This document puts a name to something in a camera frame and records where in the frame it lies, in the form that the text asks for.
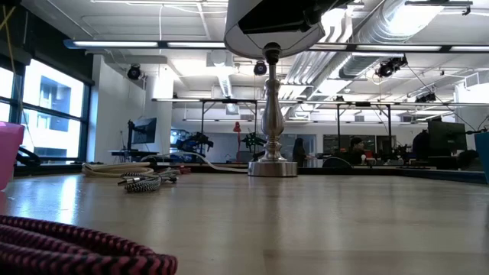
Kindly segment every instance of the red object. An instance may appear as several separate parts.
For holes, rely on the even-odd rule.
[[[372,153],[372,151],[371,151],[371,150],[365,150],[364,152],[365,152],[365,156],[366,156],[367,158],[372,158],[372,157],[374,157],[374,153]]]
[[[192,170],[190,168],[185,168],[184,166],[181,166],[180,167],[180,173],[182,175],[184,175],[184,174],[190,174],[191,172],[192,172]]]
[[[236,133],[241,133],[241,126],[240,126],[239,122],[236,122],[235,128],[232,129],[232,131],[236,132]]]

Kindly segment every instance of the lamp shade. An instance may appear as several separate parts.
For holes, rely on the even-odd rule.
[[[314,24],[307,31],[278,31],[266,33],[249,32],[245,34],[240,28],[240,20],[248,15],[257,5],[264,0],[229,0],[228,17],[224,43],[228,50],[241,57],[256,60],[264,58],[263,49],[265,45],[275,42],[280,45],[282,52],[280,57],[289,57],[309,49],[312,45],[324,37],[325,32],[322,25]],[[276,9],[269,10],[265,16],[257,16],[257,21],[267,22],[273,18],[281,18],[285,15],[282,11],[287,8],[288,2],[280,2]]]

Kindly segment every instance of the white pillar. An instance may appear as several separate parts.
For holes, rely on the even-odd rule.
[[[167,65],[160,65],[159,76],[149,76],[146,82],[146,105],[144,116],[157,118],[155,143],[149,144],[151,151],[161,154],[170,152],[171,102],[153,102],[153,98],[173,97],[173,71]]]

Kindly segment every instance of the person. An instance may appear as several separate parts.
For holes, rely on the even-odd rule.
[[[361,156],[365,154],[364,152],[364,142],[359,137],[353,137],[350,141],[350,164],[358,165],[361,164]]]
[[[310,158],[310,156],[306,155],[306,150],[304,150],[303,143],[304,140],[299,137],[296,139],[296,143],[293,145],[292,161],[297,162],[298,167],[304,167],[305,161]]]
[[[426,160],[429,157],[429,133],[423,130],[413,139],[413,153],[417,160]]]

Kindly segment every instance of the coiled cable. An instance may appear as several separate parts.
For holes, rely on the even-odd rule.
[[[158,174],[123,173],[123,180],[118,185],[123,186],[128,193],[153,192],[158,190],[163,182],[175,183],[177,175],[180,175],[180,171],[171,168]]]
[[[86,176],[120,177],[124,173],[141,173],[150,175],[154,170],[149,168],[150,163],[122,163],[112,165],[92,165],[84,163],[82,173]]]

